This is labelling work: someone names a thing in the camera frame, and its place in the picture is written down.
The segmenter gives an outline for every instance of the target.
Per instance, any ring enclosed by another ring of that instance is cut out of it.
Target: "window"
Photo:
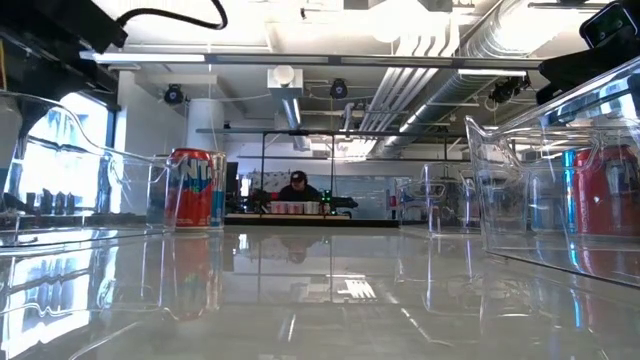
[[[106,144],[110,114],[104,105],[77,93],[65,96],[60,102],[78,116],[85,134],[93,143]],[[71,121],[65,112],[53,109],[33,126],[29,136],[85,148],[88,144]],[[22,165],[17,189],[21,199],[25,199],[29,192],[38,195],[42,189],[47,189],[54,196],[58,192],[72,193],[76,208],[95,207],[100,166],[97,157],[61,154],[29,142]],[[5,191],[10,190],[9,186],[7,181]]]

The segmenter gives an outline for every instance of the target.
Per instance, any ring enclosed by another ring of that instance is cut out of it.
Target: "transparent container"
[[[400,225],[426,225],[428,219],[426,199],[424,181],[396,180],[396,201]]]
[[[640,59],[467,132],[487,251],[640,285]]]
[[[480,234],[480,204],[471,164],[429,163],[424,166],[429,194],[429,232],[434,235]]]
[[[55,124],[56,141],[30,135],[43,123]],[[180,194],[186,159],[169,165],[98,146],[61,104],[22,94],[0,93],[0,129],[0,246],[174,230],[167,179]]]

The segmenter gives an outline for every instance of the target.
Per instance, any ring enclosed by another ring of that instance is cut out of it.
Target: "man in cap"
[[[283,187],[278,195],[280,201],[319,201],[320,198],[320,193],[308,184],[307,174],[302,171],[291,173],[289,185]]]

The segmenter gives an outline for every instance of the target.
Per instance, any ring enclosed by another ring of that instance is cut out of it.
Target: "ceiling duct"
[[[267,87],[274,100],[280,102],[291,130],[300,128],[300,107],[298,98],[304,94],[304,81],[301,69],[291,66],[277,66],[267,71]],[[293,149],[296,151],[311,150],[311,140],[304,136],[293,137]]]
[[[462,45],[458,56],[471,58],[522,58],[544,45],[564,27],[572,23],[568,11],[548,11],[529,8],[530,0],[504,0],[499,3],[478,27],[478,30]],[[544,18],[544,26],[539,22]],[[442,86],[416,104],[403,120],[402,132],[426,131],[425,124],[441,121],[451,112],[451,107],[431,106],[429,103],[464,103],[478,91],[491,84],[495,75],[460,75],[457,70],[440,70],[444,78]],[[372,155],[397,156],[401,149],[416,137],[388,137],[379,141]]]

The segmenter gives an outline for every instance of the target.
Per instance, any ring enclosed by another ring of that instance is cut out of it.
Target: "red soda can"
[[[180,164],[176,172],[180,176],[169,181],[166,219],[175,215],[180,229],[207,228],[211,221],[211,156],[205,150],[181,148],[173,150],[168,161]]]
[[[576,153],[574,166],[577,232],[640,236],[638,158],[629,146]]]

